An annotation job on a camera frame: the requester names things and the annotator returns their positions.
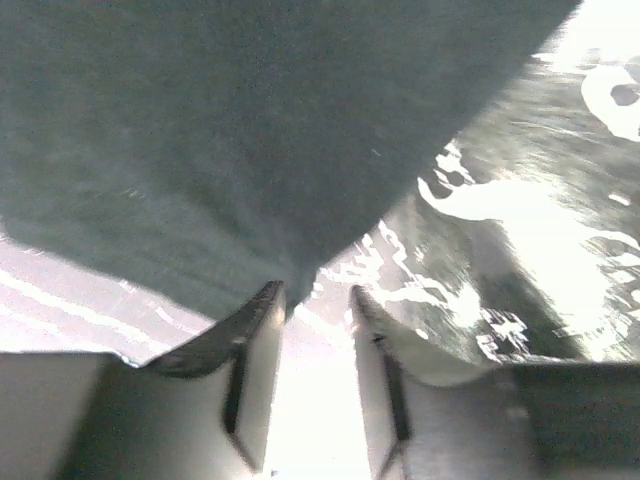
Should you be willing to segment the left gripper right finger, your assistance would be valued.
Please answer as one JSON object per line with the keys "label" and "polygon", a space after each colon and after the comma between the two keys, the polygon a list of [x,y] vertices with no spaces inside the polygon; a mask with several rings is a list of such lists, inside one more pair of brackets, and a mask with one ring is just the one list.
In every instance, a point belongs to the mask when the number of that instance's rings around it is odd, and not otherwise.
{"label": "left gripper right finger", "polygon": [[367,462],[374,479],[635,479],[634,363],[509,363],[430,385],[363,289],[350,293]]}

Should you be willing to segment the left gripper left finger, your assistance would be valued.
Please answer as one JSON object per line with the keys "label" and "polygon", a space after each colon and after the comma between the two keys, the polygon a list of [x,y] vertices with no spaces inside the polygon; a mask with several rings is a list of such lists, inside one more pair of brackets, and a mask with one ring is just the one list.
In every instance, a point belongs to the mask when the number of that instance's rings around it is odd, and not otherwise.
{"label": "left gripper left finger", "polygon": [[108,353],[3,354],[2,477],[259,478],[285,313],[271,282],[140,367]]}

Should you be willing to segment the black t-shirt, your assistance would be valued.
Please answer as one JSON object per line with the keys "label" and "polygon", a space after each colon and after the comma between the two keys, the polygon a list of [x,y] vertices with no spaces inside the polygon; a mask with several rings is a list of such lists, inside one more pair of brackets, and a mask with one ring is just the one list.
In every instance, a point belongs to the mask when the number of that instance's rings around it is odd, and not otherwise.
{"label": "black t-shirt", "polygon": [[572,1],[5,1],[1,220],[222,320],[289,307]]}

